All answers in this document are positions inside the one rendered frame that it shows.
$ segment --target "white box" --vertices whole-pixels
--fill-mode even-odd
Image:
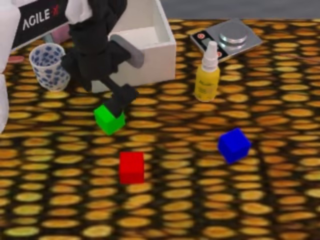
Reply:
[[[175,79],[176,40],[160,0],[128,0],[128,5],[110,33],[121,35],[144,52],[144,64],[136,69],[124,62],[110,77],[120,86],[139,86]],[[92,82],[92,92],[109,89]]]

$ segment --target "blue and white cup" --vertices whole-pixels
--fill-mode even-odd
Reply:
[[[61,66],[61,58],[65,54],[62,46],[45,43],[34,48],[29,55],[36,79],[50,92],[63,91],[70,81],[70,75]]]

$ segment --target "yellow liquid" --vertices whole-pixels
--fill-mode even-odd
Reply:
[[[220,79],[220,69],[213,72],[206,72],[200,65],[196,71],[194,96],[200,102],[210,102],[217,95]]]

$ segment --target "patterned tablecloth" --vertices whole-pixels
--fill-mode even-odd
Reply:
[[[170,21],[176,80],[139,87],[112,136],[93,117],[108,93],[50,93],[27,59],[9,65],[0,239],[319,240],[320,20],[246,20],[264,44],[222,63],[200,103],[189,35],[218,22]],[[235,127],[252,148],[227,165],[217,139]],[[144,184],[118,184],[120,151],[145,153]]]

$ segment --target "yellow spray bottle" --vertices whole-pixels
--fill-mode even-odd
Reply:
[[[218,46],[215,41],[210,41],[204,53],[202,64],[196,71],[195,97],[200,102],[212,101],[217,95],[219,79]]]

